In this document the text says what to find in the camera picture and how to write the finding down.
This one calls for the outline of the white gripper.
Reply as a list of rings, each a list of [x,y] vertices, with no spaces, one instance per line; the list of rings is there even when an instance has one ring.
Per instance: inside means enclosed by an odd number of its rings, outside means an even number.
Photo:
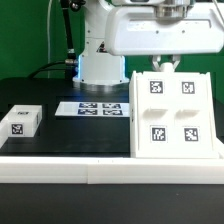
[[[224,47],[224,25],[214,5],[195,5],[183,19],[160,19],[153,7],[115,7],[108,15],[105,48],[112,55],[170,55],[171,70],[183,54],[217,53]]]

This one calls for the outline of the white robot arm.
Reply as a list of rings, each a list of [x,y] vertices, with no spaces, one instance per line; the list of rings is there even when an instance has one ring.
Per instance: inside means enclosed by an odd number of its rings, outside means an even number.
[[[172,66],[188,54],[224,48],[224,0],[59,0],[73,83],[90,89],[125,85],[125,58],[149,56]]]

